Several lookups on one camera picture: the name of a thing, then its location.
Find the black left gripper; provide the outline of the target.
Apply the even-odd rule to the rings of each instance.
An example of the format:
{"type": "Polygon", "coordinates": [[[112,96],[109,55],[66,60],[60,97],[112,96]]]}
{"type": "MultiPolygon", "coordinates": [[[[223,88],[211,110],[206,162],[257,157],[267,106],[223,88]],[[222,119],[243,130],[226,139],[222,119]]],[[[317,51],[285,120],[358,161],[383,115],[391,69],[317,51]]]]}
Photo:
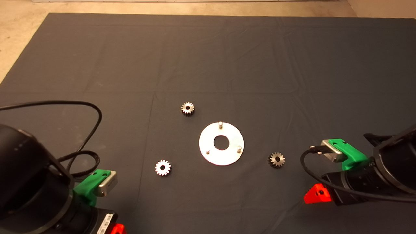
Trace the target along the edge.
{"type": "Polygon", "coordinates": [[[114,210],[93,207],[92,220],[86,234],[127,234],[125,225],[116,223],[118,214],[114,210]]]}

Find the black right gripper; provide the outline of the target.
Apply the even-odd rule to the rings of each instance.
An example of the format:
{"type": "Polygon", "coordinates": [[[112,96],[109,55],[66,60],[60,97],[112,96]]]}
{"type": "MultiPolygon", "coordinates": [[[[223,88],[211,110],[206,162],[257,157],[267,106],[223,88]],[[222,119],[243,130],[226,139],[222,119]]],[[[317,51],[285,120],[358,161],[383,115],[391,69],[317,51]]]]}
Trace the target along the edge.
{"type": "MultiPolygon", "coordinates": [[[[328,172],[322,175],[322,179],[345,189],[365,193],[373,193],[370,177],[373,175],[374,164],[360,164],[349,170],[328,172]]],[[[334,202],[336,206],[355,205],[359,203],[375,202],[372,199],[355,196],[339,190],[335,190],[323,184],[315,184],[304,195],[306,204],[334,202]]]]}

